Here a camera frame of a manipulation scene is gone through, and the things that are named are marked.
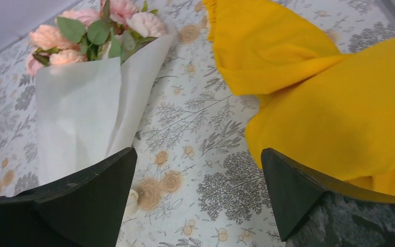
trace tablecloth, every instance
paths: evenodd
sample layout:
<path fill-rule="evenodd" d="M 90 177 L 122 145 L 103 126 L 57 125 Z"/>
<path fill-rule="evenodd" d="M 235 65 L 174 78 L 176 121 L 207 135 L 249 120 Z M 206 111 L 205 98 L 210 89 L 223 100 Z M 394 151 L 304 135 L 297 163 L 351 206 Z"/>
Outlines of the tablecloth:
<path fill-rule="evenodd" d="M 277 2 L 325 31 L 342 52 L 395 36 L 374 0 Z M 76 8 L 98 5 L 84 0 Z M 135 137 L 133 188 L 142 198 L 140 210 L 123 220 L 118 246 L 285 246 L 263 173 L 244 140 L 258 101 L 233 96 L 218 73 L 202 2 L 149 5 L 173 20 L 181 42 L 168 53 Z M 0 196 L 39 184 L 35 82 L 24 62 L 29 52 L 25 38 L 0 54 Z"/>

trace white wall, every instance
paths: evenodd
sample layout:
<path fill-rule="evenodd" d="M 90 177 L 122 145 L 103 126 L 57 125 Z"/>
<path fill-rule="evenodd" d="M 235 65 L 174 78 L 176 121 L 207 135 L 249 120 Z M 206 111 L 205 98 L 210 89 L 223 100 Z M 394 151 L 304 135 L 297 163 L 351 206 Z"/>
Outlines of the white wall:
<path fill-rule="evenodd" d="M 0 50 L 79 0 L 0 0 Z"/>

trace white wrapping paper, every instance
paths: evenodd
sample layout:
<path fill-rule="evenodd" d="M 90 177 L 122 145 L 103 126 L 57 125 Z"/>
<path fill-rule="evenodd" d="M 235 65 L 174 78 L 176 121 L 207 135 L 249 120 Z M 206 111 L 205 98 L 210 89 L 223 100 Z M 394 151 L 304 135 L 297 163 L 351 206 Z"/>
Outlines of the white wrapping paper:
<path fill-rule="evenodd" d="M 39 182 L 44 185 L 130 147 L 153 82 L 175 38 L 119 58 L 37 71 Z"/>

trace green leaf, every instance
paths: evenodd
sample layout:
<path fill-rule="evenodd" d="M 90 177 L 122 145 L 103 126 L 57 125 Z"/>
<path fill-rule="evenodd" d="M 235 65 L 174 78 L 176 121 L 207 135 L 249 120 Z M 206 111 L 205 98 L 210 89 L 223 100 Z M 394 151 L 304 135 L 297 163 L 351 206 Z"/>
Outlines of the green leaf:
<path fill-rule="evenodd" d="M 102 17 L 110 19 L 110 0 L 106 0 L 103 5 Z"/>
<path fill-rule="evenodd" d="M 125 50 L 133 50 L 136 46 L 136 43 L 132 35 L 130 35 L 129 32 L 125 31 L 123 32 L 122 37 L 123 37 L 123 47 L 125 48 Z"/>
<path fill-rule="evenodd" d="M 97 52 L 96 52 L 96 54 L 97 54 L 97 56 L 96 56 L 96 60 L 101 60 L 102 59 L 102 54 L 103 54 L 103 45 L 100 45 L 100 46 L 98 46 L 98 49 L 97 49 Z"/>
<path fill-rule="evenodd" d="M 103 5 L 102 9 L 102 21 L 104 25 L 107 27 L 107 30 L 109 30 L 113 26 L 113 21 L 110 19 L 110 0 L 106 0 L 105 4 Z"/>
<path fill-rule="evenodd" d="M 102 45 L 108 38 L 108 29 L 102 20 L 93 22 L 87 29 L 88 39 L 95 45 Z"/>
<path fill-rule="evenodd" d="M 108 49 L 108 43 L 105 43 L 98 48 L 98 60 L 102 59 L 102 56 L 105 54 L 106 50 Z"/>
<path fill-rule="evenodd" d="M 80 53 L 82 54 L 82 55 L 85 55 L 85 54 L 87 54 L 87 50 L 88 50 L 88 46 L 87 45 L 81 45 L 81 47 L 80 47 Z"/>
<path fill-rule="evenodd" d="M 37 48 L 37 50 L 35 50 L 35 53 L 37 53 L 37 54 L 40 54 L 40 53 L 55 54 L 55 53 L 59 53 L 59 52 L 60 52 L 60 49 L 58 49 L 56 47 L 51 48 L 49 50 L 43 50 L 42 48 L 39 47 L 39 48 Z"/>
<path fill-rule="evenodd" d="M 60 49 L 54 47 L 54 48 L 51 48 L 51 49 L 49 49 L 49 50 L 46 50 L 45 52 L 46 52 L 46 53 L 49 53 L 49 54 L 56 54 L 56 53 L 59 53 L 59 52 L 60 52 Z"/>
<path fill-rule="evenodd" d="M 81 44 L 82 44 L 82 45 L 88 46 L 88 43 L 89 43 L 89 40 L 88 40 L 88 38 L 87 38 L 87 35 L 84 35 L 84 36 L 81 38 Z"/>
<path fill-rule="evenodd" d="M 87 61 L 94 61 L 96 60 L 96 56 L 94 54 L 95 52 L 93 51 L 93 49 L 88 48 L 87 49 Z"/>
<path fill-rule="evenodd" d="M 59 16 L 57 24 L 63 36 L 74 43 L 79 43 L 85 34 L 85 26 L 80 21 Z"/>
<path fill-rule="evenodd" d="M 32 54 L 32 56 L 39 61 L 41 64 L 45 65 L 45 66 L 49 66 L 49 57 L 47 56 L 42 56 L 40 54 Z"/>
<path fill-rule="evenodd" d="M 128 32 L 132 35 L 132 37 L 134 38 L 134 40 L 140 40 L 143 39 L 143 37 L 137 33 L 136 31 L 132 30 L 132 29 L 128 29 Z"/>
<path fill-rule="evenodd" d="M 140 44 L 148 44 L 148 43 L 151 43 L 152 41 L 154 41 L 154 40 L 156 40 L 157 38 L 156 37 L 146 37 L 146 38 L 143 38 L 142 40 L 140 40 Z"/>
<path fill-rule="evenodd" d="M 93 51 L 93 60 L 99 60 L 99 51 L 102 50 L 102 45 L 92 45 L 90 49 Z"/>
<path fill-rule="evenodd" d="M 129 51 L 122 49 L 122 55 L 120 56 L 120 63 L 123 63 L 124 61 L 126 61 L 130 56 L 131 56 L 131 54 Z"/>
<path fill-rule="evenodd" d="M 108 52 L 108 58 L 122 57 L 122 46 L 119 40 L 114 35 L 114 30 L 111 29 L 111 47 Z"/>
<path fill-rule="evenodd" d="M 148 1 L 145 1 L 143 8 L 141 9 L 142 12 L 148 11 Z"/>

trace flower bouquet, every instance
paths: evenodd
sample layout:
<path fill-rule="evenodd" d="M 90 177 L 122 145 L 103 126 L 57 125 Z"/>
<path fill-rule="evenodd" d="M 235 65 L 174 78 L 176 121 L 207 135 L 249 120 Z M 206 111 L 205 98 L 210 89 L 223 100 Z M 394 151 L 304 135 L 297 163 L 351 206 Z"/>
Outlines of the flower bouquet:
<path fill-rule="evenodd" d="M 35 76 L 41 184 L 65 177 L 132 144 L 174 28 L 131 0 L 101 11 L 65 11 L 58 27 L 29 34 Z"/>

